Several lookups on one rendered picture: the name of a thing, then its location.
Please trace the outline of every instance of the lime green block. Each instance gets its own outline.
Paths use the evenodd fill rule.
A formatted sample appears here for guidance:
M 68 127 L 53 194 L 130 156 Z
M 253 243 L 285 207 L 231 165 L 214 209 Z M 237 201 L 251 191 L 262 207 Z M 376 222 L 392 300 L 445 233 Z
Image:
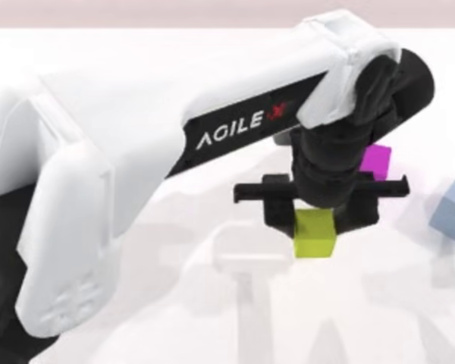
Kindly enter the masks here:
M 337 233 L 330 209 L 295 211 L 295 256 L 328 258 L 334 250 Z

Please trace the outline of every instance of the purple block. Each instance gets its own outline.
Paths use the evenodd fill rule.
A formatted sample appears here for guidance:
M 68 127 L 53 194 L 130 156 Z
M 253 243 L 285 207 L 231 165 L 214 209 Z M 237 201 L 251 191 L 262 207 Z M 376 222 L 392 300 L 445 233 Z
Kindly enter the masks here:
M 372 145 L 366 148 L 360 171 L 372 172 L 375 180 L 386 180 L 388 177 L 391 148 L 389 146 Z

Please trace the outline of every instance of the black and white robotic arm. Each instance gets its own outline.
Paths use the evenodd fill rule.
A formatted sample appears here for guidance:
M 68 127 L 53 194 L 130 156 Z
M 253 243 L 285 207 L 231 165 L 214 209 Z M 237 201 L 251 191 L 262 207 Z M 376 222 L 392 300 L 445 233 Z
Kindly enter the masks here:
M 348 11 L 166 78 L 40 75 L 0 99 L 0 347 L 30 359 L 109 301 L 121 236 L 165 178 L 293 129 L 297 195 L 335 208 L 433 88 Z

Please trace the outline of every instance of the pink background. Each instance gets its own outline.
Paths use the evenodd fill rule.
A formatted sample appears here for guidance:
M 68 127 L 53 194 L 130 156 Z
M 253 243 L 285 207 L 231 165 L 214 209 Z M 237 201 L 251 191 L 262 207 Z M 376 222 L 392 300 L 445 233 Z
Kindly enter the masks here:
M 455 0 L 0 0 L 0 27 L 290 27 L 335 8 L 378 27 L 455 27 Z

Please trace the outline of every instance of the robotic arm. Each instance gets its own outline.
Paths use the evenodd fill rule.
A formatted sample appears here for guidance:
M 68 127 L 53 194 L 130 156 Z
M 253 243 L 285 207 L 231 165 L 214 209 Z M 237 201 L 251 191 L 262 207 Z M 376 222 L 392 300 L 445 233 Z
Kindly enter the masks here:
M 4 357 L 31 359 L 109 301 L 120 237 L 166 177 L 293 129 L 293 193 L 336 208 L 365 148 L 434 93 L 418 56 L 348 11 L 167 78 L 109 76 L 41 76 L 0 103 Z

